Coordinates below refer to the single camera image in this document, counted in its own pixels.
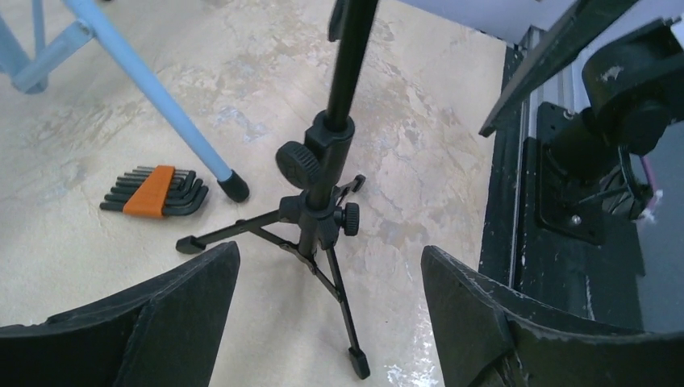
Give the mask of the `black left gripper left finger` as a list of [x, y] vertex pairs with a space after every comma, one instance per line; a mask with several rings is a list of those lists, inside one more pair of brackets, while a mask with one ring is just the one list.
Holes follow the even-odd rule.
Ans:
[[4, 386], [206, 386], [240, 269], [236, 243], [38, 325], [1, 329]]

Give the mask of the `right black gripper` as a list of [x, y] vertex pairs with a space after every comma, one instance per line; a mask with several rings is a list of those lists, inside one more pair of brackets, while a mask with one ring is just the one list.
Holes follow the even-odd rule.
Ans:
[[[502, 128], [534, 90], [577, 59], [637, 0], [576, 1], [524, 57], [479, 135]], [[558, 234], [594, 245], [605, 240], [603, 203], [630, 194], [645, 208], [650, 183], [630, 157], [650, 153], [665, 129], [683, 120], [683, 21], [656, 19], [600, 48], [585, 63], [589, 106], [539, 146], [536, 216]]]

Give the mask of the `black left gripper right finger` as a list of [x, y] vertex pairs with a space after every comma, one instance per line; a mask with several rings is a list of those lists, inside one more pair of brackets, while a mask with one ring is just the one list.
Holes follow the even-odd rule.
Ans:
[[443, 249], [421, 255], [447, 386], [680, 386], [683, 335], [581, 318], [472, 270]]

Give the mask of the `black tripod microphone stand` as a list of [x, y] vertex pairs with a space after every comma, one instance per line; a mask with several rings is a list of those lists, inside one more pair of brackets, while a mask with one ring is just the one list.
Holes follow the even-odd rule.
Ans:
[[300, 194], [283, 197], [276, 210], [205, 235], [188, 235], [175, 246], [182, 254], [197, 254], [209, 244], [251, 233], [295, 256], [340, 304], [348, 356], [362, 380], [370, 375], [369, 362], [357, 338], [335, 245], [341, 234], [355, 236], [360, 228], [360, 207], [345, 198], [359, 191], [366, 178], [358, 174], [345, 185], [339, 181], [356, 131], [350, 110], [377, 6], [376, 1], [338, 1], [333, 8], [327, 37], [340, 45], [327, 107], [315, 116], [302, 142], [289, 141], [275, 155], [281, 175]]

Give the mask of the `light blue music stand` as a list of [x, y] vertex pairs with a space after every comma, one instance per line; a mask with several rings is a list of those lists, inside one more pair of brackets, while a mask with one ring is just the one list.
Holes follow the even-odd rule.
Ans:
[[233, 202], [244, 202], [250, 190], [245, 180], [217, 153], [181, 106], [160, 83], [128, 41], [93, 1], [65, 1], [74, 15], [54, 40], [46, 42], [44, 5], [31, 3], [35, 55], [30, 58], [5, 20], [1, 21], [1, 72], [24, 94], [37, 94], [48, 86], [48, 75], [91, 40], [109, 54], [136, 84], [192, 152], [210, 170]]

